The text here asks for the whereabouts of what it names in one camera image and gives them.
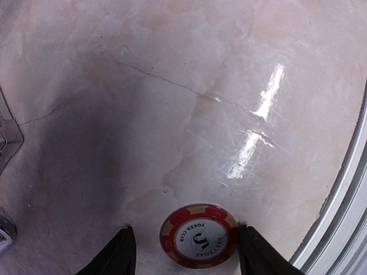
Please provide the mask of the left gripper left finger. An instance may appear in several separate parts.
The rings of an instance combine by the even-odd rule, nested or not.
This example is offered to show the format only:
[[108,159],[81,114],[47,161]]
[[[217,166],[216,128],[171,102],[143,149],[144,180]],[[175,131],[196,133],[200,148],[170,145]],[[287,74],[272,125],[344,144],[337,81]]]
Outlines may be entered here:
[[135,274],[135,236],[131,226],[127,226],[109,241],[108,244],[77,275],[125,275]]

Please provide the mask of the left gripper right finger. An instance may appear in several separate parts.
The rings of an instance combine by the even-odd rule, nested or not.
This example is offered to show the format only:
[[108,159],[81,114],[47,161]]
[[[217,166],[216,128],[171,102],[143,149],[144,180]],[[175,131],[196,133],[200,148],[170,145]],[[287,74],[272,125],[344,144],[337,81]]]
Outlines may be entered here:
[[240,224],[241,274],[301,275],[254,227]]

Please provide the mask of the red poker chip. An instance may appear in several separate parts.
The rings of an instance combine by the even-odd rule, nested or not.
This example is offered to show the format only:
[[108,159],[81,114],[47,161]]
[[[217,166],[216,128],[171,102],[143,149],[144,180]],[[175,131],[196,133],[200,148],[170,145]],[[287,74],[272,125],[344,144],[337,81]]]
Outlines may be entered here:
[[210,204],[178,209],[164,221],[159,234],[167,256],[191,269],[222,264],[236,250],[239,238],[240,229],[234,217]]

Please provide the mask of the aluminium poker case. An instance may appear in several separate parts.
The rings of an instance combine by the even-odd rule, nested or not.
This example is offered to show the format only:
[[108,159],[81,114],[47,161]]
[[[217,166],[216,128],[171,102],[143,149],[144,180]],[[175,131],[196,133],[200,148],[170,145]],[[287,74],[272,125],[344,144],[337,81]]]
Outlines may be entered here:
[[24,136],[1,91],[1,173],[23,142]]

